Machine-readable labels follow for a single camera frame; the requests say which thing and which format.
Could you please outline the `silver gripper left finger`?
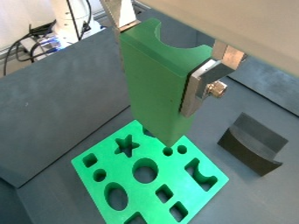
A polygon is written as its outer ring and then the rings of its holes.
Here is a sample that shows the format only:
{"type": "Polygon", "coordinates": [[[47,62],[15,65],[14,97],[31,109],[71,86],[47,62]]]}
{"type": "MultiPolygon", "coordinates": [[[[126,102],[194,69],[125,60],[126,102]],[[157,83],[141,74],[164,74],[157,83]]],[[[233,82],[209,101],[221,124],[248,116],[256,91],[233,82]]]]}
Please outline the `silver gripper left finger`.
{"type": "Polygon", "coordinates": [[[98,0],[112,25],[116,43],[120,44],[120,34],[140,24],[136,19],[132,0],[98,0]]]}

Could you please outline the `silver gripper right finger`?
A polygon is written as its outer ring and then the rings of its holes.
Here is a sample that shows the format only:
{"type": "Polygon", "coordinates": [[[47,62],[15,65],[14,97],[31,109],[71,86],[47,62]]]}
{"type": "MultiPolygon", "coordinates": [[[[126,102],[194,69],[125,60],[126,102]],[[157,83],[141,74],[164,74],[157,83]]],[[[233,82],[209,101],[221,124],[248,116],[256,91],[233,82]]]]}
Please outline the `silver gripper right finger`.
{"type": "Polygon", "coordinates": [[[192,116],[208,96],[220,98],[228,86],[220,78],[230,74],[245,59],[245,54],[233,46],[216,40],[209,58],[190,71],[185,84],[180,113],[192,116]]]}

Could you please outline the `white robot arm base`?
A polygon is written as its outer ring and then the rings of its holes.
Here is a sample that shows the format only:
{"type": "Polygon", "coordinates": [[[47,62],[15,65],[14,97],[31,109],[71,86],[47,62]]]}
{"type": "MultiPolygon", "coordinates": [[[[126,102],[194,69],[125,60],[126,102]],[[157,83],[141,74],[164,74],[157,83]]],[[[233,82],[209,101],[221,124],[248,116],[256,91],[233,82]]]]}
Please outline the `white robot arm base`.
{"type": "Polygon", "coordinates": [[[50,0],[50,7],[55,20],[51,30],[63,45],[74,44],[100,31],[89,0],[50,0]]]}

